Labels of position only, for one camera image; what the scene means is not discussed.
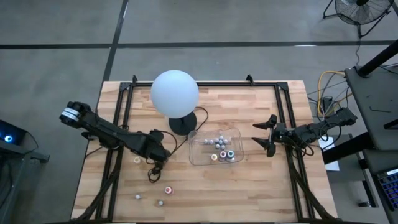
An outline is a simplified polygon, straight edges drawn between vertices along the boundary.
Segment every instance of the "small cylinder object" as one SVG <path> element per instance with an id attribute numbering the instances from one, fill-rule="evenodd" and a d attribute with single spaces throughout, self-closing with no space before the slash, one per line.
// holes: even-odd
<path id="1" fill-rule="evenodd" d="M 141 162 L 141 158 L 138 157 L 138 156 L 136 156 L 136 157 L 134 158 L 134 162 L 135 162 L 136 164 L 140 163 L 140 162 Z"/>
<path id="2" fill-rule="evenodd" d="M 211 155 L 211 160 L 216 161 L 218 159 L 218 156 L 216 154 Z"/>
<path id="3" fill-rule="evenodd" d="M 173 188 L 171 188 L 170 186 L 165 187 L 164 192 L 166 194 L 172 194 L 173 193 Z"/>
<path id="4" fill-rule="evenodd" d="M 219 161 L 224 161 L 226 158 L 226 152 L 225 151 L 221 151 L 219 156 L 218 156 L 218 160 Z"/>
<path id="5" fill-rule="evenodd" d="M 235 156 L 234 151 L 228 151 L 228 152 L 226 153 L 226 160 L 227 160 L 227 161 L 231 161 L 231 160 L 234 159 L 234 156 Z"/>

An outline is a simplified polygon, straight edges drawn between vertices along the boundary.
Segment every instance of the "transparent bin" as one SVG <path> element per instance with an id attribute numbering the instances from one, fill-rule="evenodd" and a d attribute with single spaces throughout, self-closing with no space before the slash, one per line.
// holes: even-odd
<path id="1" fill-rule="evenodd" d="M 220 141 L 220 136 L 223 138 L 223 143 L 219 143 L 220 148 L 217 149 L 215 141 L 216 139 Z M 190 149 L 189 161 L 196 166 L 230 164 L 239 162 L 244 157 L 241 133 L 237 128 L 204 132 L 191 131 L 188 135 L 188 143 Z M 222 158 L 223 155 L 228 155 L 228 151 L 233 151 L 234 156 L 226 156 L 225 159 Z M 215 160 L 213 160 L 214 154 L 217 155 L 217 159 Z"/>

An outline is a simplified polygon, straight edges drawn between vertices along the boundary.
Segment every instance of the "wooden table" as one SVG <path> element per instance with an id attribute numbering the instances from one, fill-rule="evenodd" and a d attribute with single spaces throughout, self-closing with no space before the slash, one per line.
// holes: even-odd
<path id="1" fill-rule="evenodd" d="M 105 82 L 98 104 L 99 115 L 112 122 L 120 82 Z M 312 122 L 303 81 L 288 81 L 297 125 Z M 244 159 L 235 164 L 193 166 L 184 144 L 168 161 L 161 179 L 151 184 L 147 172 L 153 165 L 134 163 L 136 155 L 125 149 L 119 180 L 114 222 L 263 222 L 295 221 L 296 213 L 287 168 L 285 149 L 277 146 L 274 157 L 266 157 L 263 148 L 251 137 L 266 138 L 268 131 L 252 127 L 278 114 L 275 92 L 269 87 L 200 87 L 198 106 L 209 112 L 200 131 L 236 127 L 243 139 Z M 123 109 L 120 116 L 122 123 Z M 286 119 L 287 108 L 284 102 Z M 195 110 L 198 123 L 205 119 L 203 110 Z M 134 88 L 129 118 L 130 131 L 148 133 L 151 129 L 170 131 L 167 118 L 157 112 L 150 100 L 150 88 Z M 165 134 L 163 145 L 170 151 L 174 140 Z M 90 152 L 98 148 L 91 142 Z M 78 217 L 98 193 L 106 150 L 100 150 L 84 163 L 72 218 Z M 322 154 L 305 156 L 312 192 L 326 210 L 336 216 Z M 171 186 L 172 195 L 164 188 Z M 307 214 L 305 200 L 302 207 Z M 157 205 L 158 200 L 164 206 Z"/>

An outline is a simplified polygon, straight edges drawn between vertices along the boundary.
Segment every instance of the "gray floor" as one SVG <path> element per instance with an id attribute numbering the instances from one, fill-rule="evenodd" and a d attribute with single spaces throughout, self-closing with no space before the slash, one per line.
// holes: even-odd
<path id="1" fill-rule="evenodd" d="M 130 0 L 119 42 L 357 40 L 354 26 L 338 18 L 321 20 L 327 3 Z M 0 0 L 0 45 L 110 44 L 121 4 L 122 0 Z M 363 40 L 395 39 L 398 16 L 393 11 Z M 359 64 L 385 47 L 362 46 Z M 197 80 L 242 80 L 247 74 L 256 80 L 304 80 L 310 92 L 317 89 L 321 72 L 352 67 L 357 60 L 356 48 L 118 49 L 110 80 L 130 80 L 132 75 L 153 80 L 165 70 L 180 69 Z M 96 106 L 108 54 L 109 49 L 0 50 L 0 119 L 29 130 L 40 144 L 39 151 L 51 154 L 47 165 L 31 164 L 14 214 L 15 223 L 68 220 L 87 142 L 78 131 L 61 124 L 58 116 L 70 100 Z M 396 62 L 398 57 L 389 63 Z M 342 80 L 336 76 L 331 83 Z M 338 85 L 325 94 L 336 96 L 345 88 L 346 84 Z M 359 115 L 352 98 L 349 107 Z M 343 132 L 356 136 L 365 132 L 365 127 L 359 120 Z M 357 198 L 347 197 L 340 185 L 331 187 L 340 218 L 369 222 L 367 210 L 351 209 Z M 375 222 L 385 221 L 382 212 L 374 214 Z"/>

